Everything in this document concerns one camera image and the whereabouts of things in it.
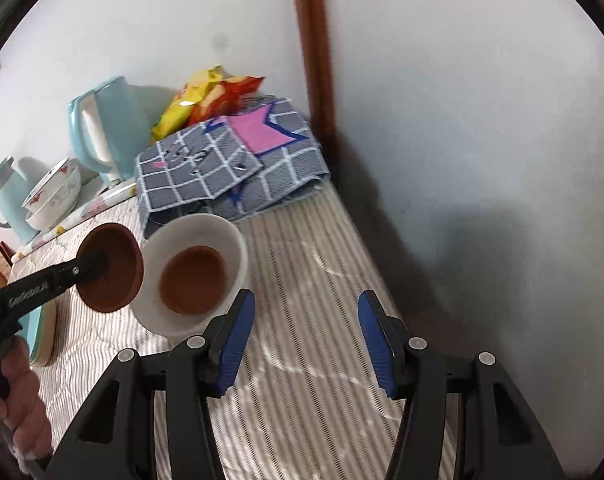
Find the person left hand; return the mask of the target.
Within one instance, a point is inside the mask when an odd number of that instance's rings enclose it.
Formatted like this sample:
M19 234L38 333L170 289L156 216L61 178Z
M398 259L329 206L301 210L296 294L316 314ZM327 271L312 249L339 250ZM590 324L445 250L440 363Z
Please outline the person left hand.
M31 370L28 346L14 336L2 361L2 373L10 387L0 397L0 421L12 431L14 445L25 456L43 458L52 452L52 425L40 399L40 380Z

